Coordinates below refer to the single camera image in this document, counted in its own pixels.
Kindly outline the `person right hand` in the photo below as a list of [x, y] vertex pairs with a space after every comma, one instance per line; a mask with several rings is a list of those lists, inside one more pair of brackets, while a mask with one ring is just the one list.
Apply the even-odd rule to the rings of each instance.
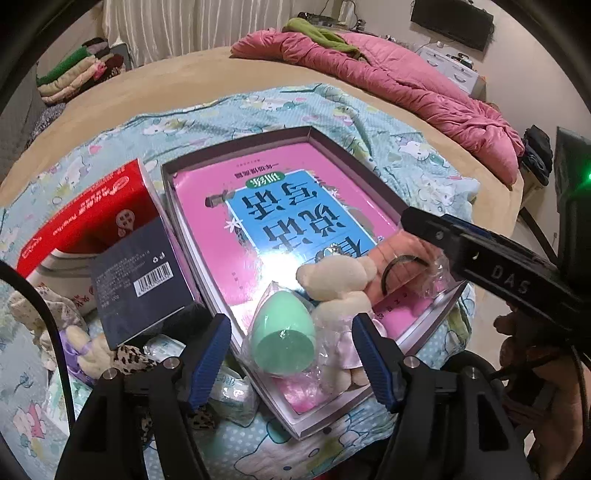
[[580, 390], [580, 382], [590, 381], [590, 371], [552, 326], [513, 311], [497, 317], [494, 327], [507, 337], [500, 365], [515, 369], [508, 376], [503, 407], [520, 440], [534, 436], [530, 452], [540, 474], [554, 477], [583, 441], [583, 402], [590, 394]]

